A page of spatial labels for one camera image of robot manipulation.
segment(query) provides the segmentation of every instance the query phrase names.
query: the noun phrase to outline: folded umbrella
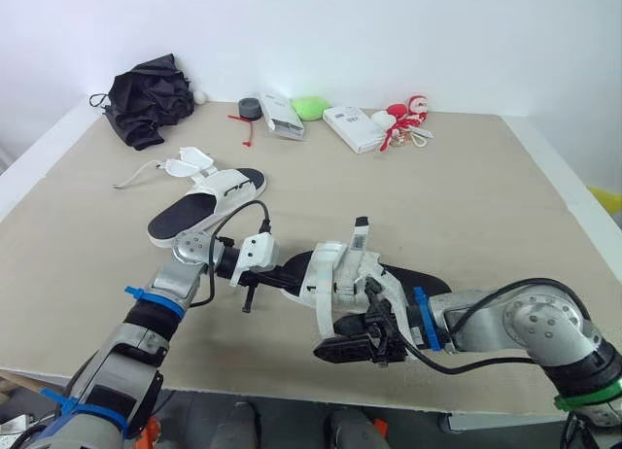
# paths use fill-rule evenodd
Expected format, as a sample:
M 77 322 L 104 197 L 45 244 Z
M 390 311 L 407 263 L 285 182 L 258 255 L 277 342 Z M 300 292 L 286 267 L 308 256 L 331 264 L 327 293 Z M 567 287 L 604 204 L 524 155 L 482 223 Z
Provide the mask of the folded umbrella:
M 115 77 L 104 115 L 127 146 L 144 150 L 164 142 L 157 133 L 161 125 L 174 125 L 194 111 L 189 84 L 172 53 L 141 63 Z

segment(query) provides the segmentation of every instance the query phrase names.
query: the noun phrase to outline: white cardboard box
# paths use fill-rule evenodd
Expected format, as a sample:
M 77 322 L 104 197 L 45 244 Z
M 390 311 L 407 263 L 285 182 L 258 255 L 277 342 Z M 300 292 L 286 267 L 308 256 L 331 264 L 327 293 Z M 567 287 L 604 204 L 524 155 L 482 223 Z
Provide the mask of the white cardboard box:
M 323 118 L 358 155 L 378 149 L 385 139 L 385 131 L 358 107 L 332 107 Z
M 259 94 L 259 104 L 272 133 L 299 141 L 303 139 L 304 126 L 287 97 L 262 92 Z

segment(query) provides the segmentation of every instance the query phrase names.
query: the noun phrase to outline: roll of tape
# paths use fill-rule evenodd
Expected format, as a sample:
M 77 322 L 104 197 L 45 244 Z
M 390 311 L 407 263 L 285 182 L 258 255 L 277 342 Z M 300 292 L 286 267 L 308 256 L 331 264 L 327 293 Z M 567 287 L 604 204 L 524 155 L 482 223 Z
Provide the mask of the roll of tape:
M 261 106 L 259 101 L 254 97 L 245 97 L 240 99 L 237 103 L 240 117 L 248 119 L 249 121 L 256 121 L 261 119 Z

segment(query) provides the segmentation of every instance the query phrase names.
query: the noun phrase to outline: stuffed toy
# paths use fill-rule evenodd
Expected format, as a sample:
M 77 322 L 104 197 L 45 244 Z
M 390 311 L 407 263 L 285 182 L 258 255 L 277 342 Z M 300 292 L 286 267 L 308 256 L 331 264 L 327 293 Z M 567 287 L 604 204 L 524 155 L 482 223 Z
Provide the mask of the stuffed toy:
M 409 142 L 419 148 L 426 146 L 428 141 L 418 128 L 427 117 L 428 98 L 421 94 L 411 96 L 407 104 L 393 104 L 373 114 L 371 119 L 386 131 L 380 151 L 387 151 L 389 145 L 403 146 Z

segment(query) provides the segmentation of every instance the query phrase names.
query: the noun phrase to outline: green sponge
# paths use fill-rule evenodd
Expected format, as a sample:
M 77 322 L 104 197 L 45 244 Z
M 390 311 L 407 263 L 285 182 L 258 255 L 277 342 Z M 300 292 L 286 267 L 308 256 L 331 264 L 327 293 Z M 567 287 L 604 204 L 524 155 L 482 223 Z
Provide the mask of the green sponge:
M 318 121 L 322 118 L 324 109 L 330 104 L 319 96 L 299 97 L 292 101 L 292 107 L 302 121 Z

